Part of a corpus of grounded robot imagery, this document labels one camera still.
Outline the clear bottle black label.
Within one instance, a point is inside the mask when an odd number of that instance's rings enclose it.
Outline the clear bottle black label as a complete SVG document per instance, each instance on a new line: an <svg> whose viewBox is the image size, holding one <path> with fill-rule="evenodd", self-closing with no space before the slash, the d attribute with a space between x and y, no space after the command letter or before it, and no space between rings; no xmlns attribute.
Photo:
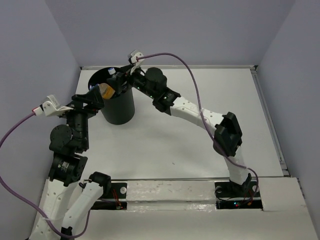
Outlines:
<svg viewBox="0 0 320 240"><path fill-rule="evenodd" d="M117 71L116 71L116 69L115 69L114 67L110 67L110 68L108 69L108 73L109 73L109 75L110 75L111 78L114 78L114 77L116 77L116 75L117 75Z"/></svg>

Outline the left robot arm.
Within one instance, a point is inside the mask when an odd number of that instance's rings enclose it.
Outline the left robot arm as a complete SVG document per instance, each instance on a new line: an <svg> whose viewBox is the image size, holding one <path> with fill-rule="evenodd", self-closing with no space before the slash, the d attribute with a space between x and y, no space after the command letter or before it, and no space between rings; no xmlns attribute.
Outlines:
<svg viewBox="0 0 320 240"><path fill-rule="evenodd" d="M34 113L57 116L65 124L50 133L49 149L53 160L46 180L42 210L29 237L31 240L73 240L83 232L78 228L88 220L91 207L98 198L110 194L110 176L94 172L88 183L81 177L88 161L83 152L89 149L88 120L104 107L99 87L85 94L75 94L67 105L60 105L54 95L46 97Z"/></svg>

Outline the orange bottle blue label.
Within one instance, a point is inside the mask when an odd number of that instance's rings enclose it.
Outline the orange bottle blue label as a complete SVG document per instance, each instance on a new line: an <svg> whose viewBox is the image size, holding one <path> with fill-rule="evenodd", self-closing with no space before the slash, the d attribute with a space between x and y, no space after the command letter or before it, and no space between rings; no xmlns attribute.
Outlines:
<svg viewBox="0 0 320 240"><path fill-rule="evenodd" d="M99 84L99 90L102 98L106 100L111 99L115 94L115 90L107 83Z"/></svg>

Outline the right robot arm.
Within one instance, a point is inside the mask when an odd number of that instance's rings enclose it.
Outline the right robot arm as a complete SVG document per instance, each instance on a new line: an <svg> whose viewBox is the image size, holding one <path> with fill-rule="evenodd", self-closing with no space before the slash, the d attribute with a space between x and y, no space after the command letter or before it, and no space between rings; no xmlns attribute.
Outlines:
<svg viewBox="0 0 320 240"><path fill-rule="evenodd" d="M167 86L167 77L157 67L146 71L127 65L108 68L107 84L119 94L124 87L133 87L152 99L153 106L167 115L186 120L204 130L213 139L213 149L225 159L230 190L242 196L249 189L252 176L245 167L241 152L242 130L236 115L216 113L194 104Z"/></svg>

